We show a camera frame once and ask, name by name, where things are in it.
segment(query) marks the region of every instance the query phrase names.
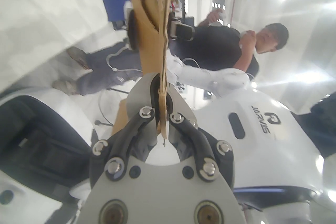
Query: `cardboard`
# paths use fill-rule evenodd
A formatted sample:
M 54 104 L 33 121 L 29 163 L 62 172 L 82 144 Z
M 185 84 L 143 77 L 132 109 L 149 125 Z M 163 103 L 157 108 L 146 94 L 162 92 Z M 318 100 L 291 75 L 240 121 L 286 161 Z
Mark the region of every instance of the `cardboard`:
M 167 24 L 170 0 L 131 0 L 133 4 L 138 31 L 138 48 L 143 75 L 160 73 L 159 109 L 160 124 L 158 131 L 164 139 L 166 135 L 166 50 L 168 47 Z M 122 100 L 113 134 L 125 127 L 127 123 L 126 100 Z

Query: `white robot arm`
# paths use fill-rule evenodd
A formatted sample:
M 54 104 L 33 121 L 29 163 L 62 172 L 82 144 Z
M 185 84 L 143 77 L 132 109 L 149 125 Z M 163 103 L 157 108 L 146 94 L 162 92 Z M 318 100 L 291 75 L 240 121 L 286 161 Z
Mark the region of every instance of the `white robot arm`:
M 209 71 L 202 68 L 185 65 L 178 57 L 167 50 L 167 79 L 170 83 L 180 82 L 212 92 L 216 97 L 222 97 L 231 90 L 246 88 L 248 75 L 235 68 Z

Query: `jarvis logo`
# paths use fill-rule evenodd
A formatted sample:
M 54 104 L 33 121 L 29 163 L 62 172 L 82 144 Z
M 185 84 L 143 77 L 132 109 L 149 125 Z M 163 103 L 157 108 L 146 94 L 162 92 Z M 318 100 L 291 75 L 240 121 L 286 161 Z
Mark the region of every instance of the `jarvis logo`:
M 265 119 L 264 119 L 264 116 L 261 114 L 259 108 L 257 107 L 254 107 L 254 106 L 251 106 L 255 115 L 258 117 L 258 120 L 259 120 L 259 123 L 260 123 L 260 126 L 261 128 L 263 129 L 262 131 L 267 134 L 267 133 L 270 133 L 270 130 L 269 128 L 267 127 L 267 124 L 265 122 Z
M 267 134 L 270 133 L 269 128 L 267 127 L 267 124 L 265 122 L 264 116 L 263 114 L 260 112 L 259 108 L 251 106 L 255 115 L 258 117 L 258 121 L 260 123 L 261 128 L 263 129 L 262 131 Z M 273 125 L 280 125 L 281 121 L 279 119 L 279 117 L 273 113 L 273 112 L 266 112 L 265 116 L 269 116 L 269 118 L 267 119 L 267 122 Z

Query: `man's hand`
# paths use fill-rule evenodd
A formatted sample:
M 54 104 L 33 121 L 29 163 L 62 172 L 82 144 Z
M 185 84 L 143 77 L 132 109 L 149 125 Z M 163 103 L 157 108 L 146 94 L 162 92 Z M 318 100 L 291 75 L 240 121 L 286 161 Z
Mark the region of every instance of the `man's hand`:
M 254 31 L 247 31 L 239 41 L 242 55 L 252 56 L 257 43 L 257 36 Z
M 217 9 L 215 9 L 214 11 L 211 11 L 211 12 L 208 14 L 206 20 L 208 21 L 209 24 L 210 24 L 210 23 L 214 23 L 214 22 L 216 22 L 217 20 L 219 20 L 219 18 L 220 18 L 219 14 L 220 14 L 220 13 L 223 13 L 223 12 L 224 12 L 224 10 L 223 10 L 222 8 L 217 8 Z
M 208 16 L 206 17 L 206 19 L 201 22 L 198 26 L 207 26 L 209 25 L 210 23 L 214 23 L 216 22 L 217 20 L 220 19 L 220 13 L 223 13 L 224 10 L 222 8 L 217 8 L 215 9 L 214 11 L 211 11 Z

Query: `man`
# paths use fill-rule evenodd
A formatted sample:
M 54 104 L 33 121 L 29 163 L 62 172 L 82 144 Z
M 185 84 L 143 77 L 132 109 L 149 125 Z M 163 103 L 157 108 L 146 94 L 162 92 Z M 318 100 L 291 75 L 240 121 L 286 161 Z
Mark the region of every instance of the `man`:
M 201 26 L 195 28 L 192 41 L 170 43 L 171 53 L 185 64 L 197 67 L 196 61 L 203 69 L 217 71 L 236 68 L 256 76 L 259 64 L 255 54 L 280 50 L 287 43 L 288 30 L 280 23 L 267 25 L 257 34 L 254 31 L 240 34 L 228 26 L 206 26 L 215 19 L 212 13 Z
M 221 9 L 212 11 L 195 28 L 192 41 L 172 40 L 169 43 L 172 55 L 194 67 L 211 71 L 236 68 L 255 76 L 259 64 L 254 54 L 276 51 L 287 43 L 288 30 L 280 23 L 267 25 L 257 34 L 248 31 L 242 35 L 227 26 L 208 26 L 217 22 L 222 12 Z M 77 81 L 57 80 L 53 83 L 54 88 L 69 95 L 96 93 L 141 77 L 139 55 L 128 50 L 123 42 L 92 54 L 75 47 L 67 52 L 83 68 L 92 69 Z

